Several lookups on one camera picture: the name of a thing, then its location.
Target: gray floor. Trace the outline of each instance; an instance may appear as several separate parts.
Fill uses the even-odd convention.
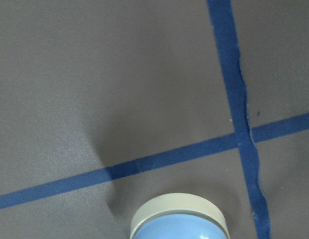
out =
[[[232,4],[252,126],[308,113],[309,1]],[[0,2],[0,195],[233,131],[205,1]],[[309,238],[309,130],[257,147],[273,238]],[[181,191],[256,238],[232,149],[2,209],[0,239],[128,238]]]

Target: blue tape strip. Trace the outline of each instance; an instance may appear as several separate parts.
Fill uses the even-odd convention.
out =
[[[206,140],[152,156],[117,164],[112,167],[1,195],[0,209],[185,162],[199,157],[224,152],[236,147],[237,143],[235,135],[233,133],[228,134],[223,137]]]
[[[255,142],[309,129],[309,113],[253,128]],[[145,158],[98,169],[0,196],[0,209],[70,192],[80,188],[146,172],[180,162],[224,152],[237,147],[235,134],[155,154]]]
[[[259,184],[259,157],[250,135],[247,91],[240,70],[240,51],[230,0],[207,0],[223,79],[228,95],[243,172],[259,239],[270,238],[270,217]]]
[[[309,129],[309,113],[252,129],[254,142],[261,142]]]

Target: beige rim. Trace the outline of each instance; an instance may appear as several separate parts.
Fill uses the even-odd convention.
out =
[[[143,204],[132,219],[130,239],[134,238],[146,222],[173,213],[193,214],[207,218],[217,224],[230,239],[222,212],[212,202],[187,193],[164,194]]]

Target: blue container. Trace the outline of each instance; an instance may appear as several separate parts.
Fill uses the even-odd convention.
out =
[[[227,239],[223,230],[207,219],[171,214],[144,224],[134,239]]]

